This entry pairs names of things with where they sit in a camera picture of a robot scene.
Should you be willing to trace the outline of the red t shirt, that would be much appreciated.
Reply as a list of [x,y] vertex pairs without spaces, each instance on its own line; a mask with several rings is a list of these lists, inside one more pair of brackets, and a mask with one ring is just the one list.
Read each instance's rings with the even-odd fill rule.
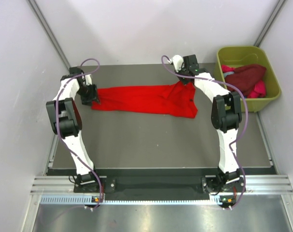
[[195,87],[178,81],[172,85],[126,86],[101,88],[100,103],[92,102],[91,109],[126,111],[195,118],[198,109],[194,102]]

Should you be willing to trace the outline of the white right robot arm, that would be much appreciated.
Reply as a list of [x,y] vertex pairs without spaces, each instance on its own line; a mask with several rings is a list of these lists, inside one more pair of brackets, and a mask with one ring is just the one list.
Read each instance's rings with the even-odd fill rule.
[[236,157],[239,124],[242,121],[240,95],[221,86],[205,69],[201,69],[195,55],[175,55],[171,64],[179,79],[187,84],[193,81],[211,101],[211,122],[219,137],[220,161],[218,174],[203,183],[209,193],[229,191],[240,180],[240,167]]

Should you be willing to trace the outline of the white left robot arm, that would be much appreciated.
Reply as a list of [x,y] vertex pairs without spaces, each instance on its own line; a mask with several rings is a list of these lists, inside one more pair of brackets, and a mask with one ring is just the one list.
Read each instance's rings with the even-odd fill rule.
[[101,193],[101,180],[91,161],[82,138],[82,119],[75,104],[79,95],[81,103],[91,106],[100,103],[97,86],[92,83],[91,74],[85,74],[79,67],[71,67],[69,74],[61,78],[57,96],[46,103],[46,110],[54,134],[69,150],[76,167],[76,174],[69,177],[76,193]]

